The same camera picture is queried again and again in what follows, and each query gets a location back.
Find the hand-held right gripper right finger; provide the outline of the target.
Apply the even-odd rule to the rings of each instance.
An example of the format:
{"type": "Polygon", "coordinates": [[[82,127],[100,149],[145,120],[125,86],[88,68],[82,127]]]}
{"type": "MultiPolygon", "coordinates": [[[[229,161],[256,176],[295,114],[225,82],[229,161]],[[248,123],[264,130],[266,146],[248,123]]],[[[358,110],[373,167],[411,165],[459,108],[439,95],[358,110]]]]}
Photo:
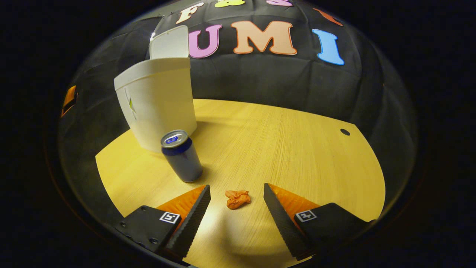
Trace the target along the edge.
{"type": "Polygon", "coordinates": [[[291,256],[298,261],[335,251],[372,224],[334,202],[318,205],[270,183],[264,184],[263,197],[291,256]]]}

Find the orange paper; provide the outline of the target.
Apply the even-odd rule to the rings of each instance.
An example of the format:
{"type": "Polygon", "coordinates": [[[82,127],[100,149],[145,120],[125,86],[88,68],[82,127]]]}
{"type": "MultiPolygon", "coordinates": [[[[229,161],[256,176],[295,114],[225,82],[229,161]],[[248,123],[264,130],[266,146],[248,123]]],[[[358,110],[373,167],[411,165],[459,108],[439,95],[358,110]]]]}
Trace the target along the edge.
{"type": "Polygon", "coordinates": [[[228,198],[226,202],[226,206],[228,209],[237,209],[244,204],[250,204],[251,198],[249,195],[249,191],[240,190],[240,191],[233,191],[227,190],[225,192],[225,196],[228,198]]]}

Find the white desktop garbage bin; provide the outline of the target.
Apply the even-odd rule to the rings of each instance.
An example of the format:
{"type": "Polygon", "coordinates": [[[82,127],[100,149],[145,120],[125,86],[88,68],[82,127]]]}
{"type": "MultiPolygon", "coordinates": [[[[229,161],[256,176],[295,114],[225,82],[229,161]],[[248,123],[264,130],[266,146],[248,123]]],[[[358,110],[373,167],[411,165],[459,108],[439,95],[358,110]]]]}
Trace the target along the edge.
{"type": "Polygon", "coordinates": [[[142,148],[159,152],[166,133],[190,134],[197,129],[188,27],[177,26],[152,37],[148,51],[150,59],[127,68],[113,83],[136,140],[142,148]]]}

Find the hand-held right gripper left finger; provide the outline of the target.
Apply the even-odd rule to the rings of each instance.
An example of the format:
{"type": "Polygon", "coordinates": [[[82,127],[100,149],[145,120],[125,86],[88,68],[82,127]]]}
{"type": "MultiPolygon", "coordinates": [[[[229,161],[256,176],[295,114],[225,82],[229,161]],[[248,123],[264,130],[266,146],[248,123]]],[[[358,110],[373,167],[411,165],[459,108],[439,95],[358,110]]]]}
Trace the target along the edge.
{"type": "Polygon", "coordinates": [[[201,185],[156,208],[142,205],[113,227],[138,246],[181,261],[192,246],[210,201],[210,186],[201,185]]]}

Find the blue pop can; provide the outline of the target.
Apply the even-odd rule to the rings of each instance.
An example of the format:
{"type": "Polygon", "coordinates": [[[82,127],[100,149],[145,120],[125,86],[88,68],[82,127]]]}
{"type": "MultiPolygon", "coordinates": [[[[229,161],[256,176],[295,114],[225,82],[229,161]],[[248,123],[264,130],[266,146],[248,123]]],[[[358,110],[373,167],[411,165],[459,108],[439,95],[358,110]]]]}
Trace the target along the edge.
{"type": "Polygon", "coordinates": [[[161,152],[177,176],[186,183],[198,180],[203,173],[192,139],[184,130],[173,130],[160,139],[161,152]]]}

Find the wooden desktop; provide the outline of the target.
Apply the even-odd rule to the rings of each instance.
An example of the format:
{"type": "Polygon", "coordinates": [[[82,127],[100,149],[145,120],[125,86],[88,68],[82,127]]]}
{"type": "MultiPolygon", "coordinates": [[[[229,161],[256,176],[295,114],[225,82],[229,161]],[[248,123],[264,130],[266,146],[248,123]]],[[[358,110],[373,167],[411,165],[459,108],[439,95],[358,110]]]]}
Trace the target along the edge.
{"type": "Polygon", "coordinates": [[[377,219],[385,181],[359,129],[317,114],[247,102],[195,99],[192,140],[203,166],[194,183],[177,177],[163,154],[143,149],[129,130],[96,155],[106,192],[123,217],[210,185],[211,201],[184,261],[199,268],[286,268],[298,263],[265,204],[264,184],[318,205],[335,202],[377,219]],[[250,204],[228,209],[227,190],[250,204]]]}

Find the black backdrop cloth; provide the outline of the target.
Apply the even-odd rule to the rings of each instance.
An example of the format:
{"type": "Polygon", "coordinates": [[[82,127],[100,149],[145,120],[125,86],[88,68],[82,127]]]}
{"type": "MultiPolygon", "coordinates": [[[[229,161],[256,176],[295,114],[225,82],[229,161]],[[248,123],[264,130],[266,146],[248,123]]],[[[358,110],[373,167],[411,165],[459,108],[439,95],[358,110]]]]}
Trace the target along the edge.
{"type": "MultiPolygon", "coordinates": [[[[328,21],[304,0],[290,7],[265,0],[241,6],[215,7],[216,0],[197,0],[204,7],[185,22],[192,32],[221,25],[218,34],[193,38],[201,48],[210,38],[219,47],[208,56],[191,52],[193,96],[201,99],[253,102],[320,114],[355,124],[379,160],[386,184],[383,205],[398,200],[412,173],[418,150],[415,109],[401,76],[385,54],[360,30],[328,21]],[[231,23],[249,20],[260,29],[283,20],[296,55],[254,51],[233,53],[236,31],[231,23]]],[[[149,59],[149,38],[175,27],[180,3],[163,17],[136,20],[117,29],[83,61],[72,85],[76,103],[59,120],[58,153],[71,188],[100,222],[119,219],[119,211],[100,181],[94,157],[129,129],[113,80],[149,59]]]]}

